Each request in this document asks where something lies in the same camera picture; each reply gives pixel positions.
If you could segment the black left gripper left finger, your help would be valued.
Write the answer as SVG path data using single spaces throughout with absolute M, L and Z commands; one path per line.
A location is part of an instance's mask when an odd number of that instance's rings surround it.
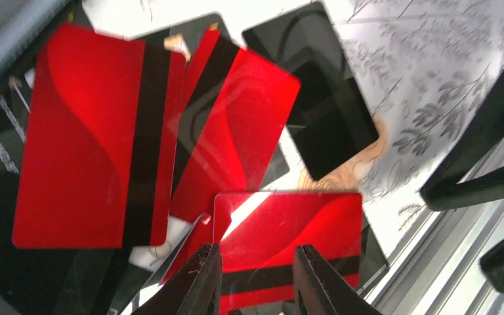
M 218 314 L 221 280 L 220 247 L 217 244 L 204 244 L 134 314 Z

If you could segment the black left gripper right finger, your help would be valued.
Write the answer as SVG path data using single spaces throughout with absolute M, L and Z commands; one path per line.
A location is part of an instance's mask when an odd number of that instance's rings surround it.
M 310 244 L 295 248 L 293 288 L 297 314 L 381 315 Z

